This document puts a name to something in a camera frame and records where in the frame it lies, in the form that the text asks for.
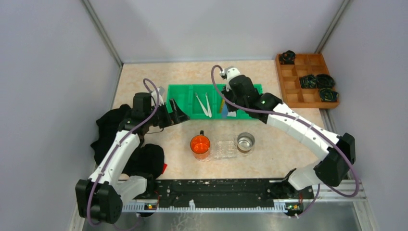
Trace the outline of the green compartment bin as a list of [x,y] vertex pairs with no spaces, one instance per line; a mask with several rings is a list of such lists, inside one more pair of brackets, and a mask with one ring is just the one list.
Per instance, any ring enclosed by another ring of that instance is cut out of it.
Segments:
[[[200,100],[206,106],[205,93],[211,105],[212,118],[204,115],[201,106],[195,96],[198,94]],[[217,93],[212,84],[170,84],[167,90],[167,109],[171,112],[170,99],[175,99],[180,109],[186,113],[191,120],[216,120],[223,119],[219,113],[221,96]]]

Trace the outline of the blue toothpaste tube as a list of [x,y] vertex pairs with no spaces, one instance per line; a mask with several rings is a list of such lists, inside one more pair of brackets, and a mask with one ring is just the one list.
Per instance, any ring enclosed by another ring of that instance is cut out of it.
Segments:
[[223,102],[222,106],[223,107],[222,107],[222,110],[221,110],[221,116],[222,116],[222,118],[227,118],[228,113],[229,113],[227,104],[225,102]]

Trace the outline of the orange plastic mug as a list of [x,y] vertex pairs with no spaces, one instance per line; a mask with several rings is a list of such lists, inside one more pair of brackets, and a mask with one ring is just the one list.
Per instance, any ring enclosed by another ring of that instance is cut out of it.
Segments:
[[211,142],[205,136],[204,131],[200,130],[199,134],[194,136],[190,141],[190,149],[194,157],[198,160],[204,160],[210,155]]

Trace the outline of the steel cup orange sleeve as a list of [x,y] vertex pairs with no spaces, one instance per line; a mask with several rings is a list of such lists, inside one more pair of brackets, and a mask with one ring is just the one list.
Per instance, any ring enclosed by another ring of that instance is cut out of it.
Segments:
[[251,133],[242,132],[236,139],[237,149],[242,153],[248,153],[253,150],[255,138]]

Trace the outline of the clear textured plastic tray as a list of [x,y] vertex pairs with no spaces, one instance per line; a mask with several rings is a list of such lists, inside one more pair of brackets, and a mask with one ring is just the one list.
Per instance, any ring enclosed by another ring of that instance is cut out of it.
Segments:
[[201,161],[217,161],[224,159],[234,159],[249,156],[253,150],[248,153],[242,153],[237,149],[236,139],[227,141],[217,141],[211,144],[210,155]]

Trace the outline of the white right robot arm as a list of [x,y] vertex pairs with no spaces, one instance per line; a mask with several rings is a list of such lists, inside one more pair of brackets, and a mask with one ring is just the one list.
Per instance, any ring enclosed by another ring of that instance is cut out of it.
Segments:
[[356,160],[355,138],[351,134],[338,135],[311,123],[277,96],[259,93],[245,75],[221,77],[227,81],[221,93],[228,111],[241,109],[251,118],[284,131],[318,158],[317,162],[290,171],[285,182],[297,191],[320,183],[332,190],[340,185]]

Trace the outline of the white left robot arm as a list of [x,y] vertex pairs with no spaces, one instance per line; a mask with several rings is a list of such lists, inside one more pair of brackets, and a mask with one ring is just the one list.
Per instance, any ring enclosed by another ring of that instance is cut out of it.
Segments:
[[75,187],[78,213],[92,225],[100,222],[114,224],[123,206],[147,191],[149,177],[131,176],[119,182],[126,163],[140,145],[140,135],[151,126],[166,128],[188,121],[190,117],[170,99],[172,111],[157,92],[140,92],[133,97],[133,107],[119,123],[117,133],[107,155],[86,180],[79,180]]

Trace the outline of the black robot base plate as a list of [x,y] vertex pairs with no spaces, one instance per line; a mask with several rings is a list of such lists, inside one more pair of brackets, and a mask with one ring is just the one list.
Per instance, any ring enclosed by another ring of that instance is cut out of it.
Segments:
[[123,207],[139,213],[302,212],[313,199],[308,186],[296,191],[281,179],[157,180],[152,193],[137,196]]

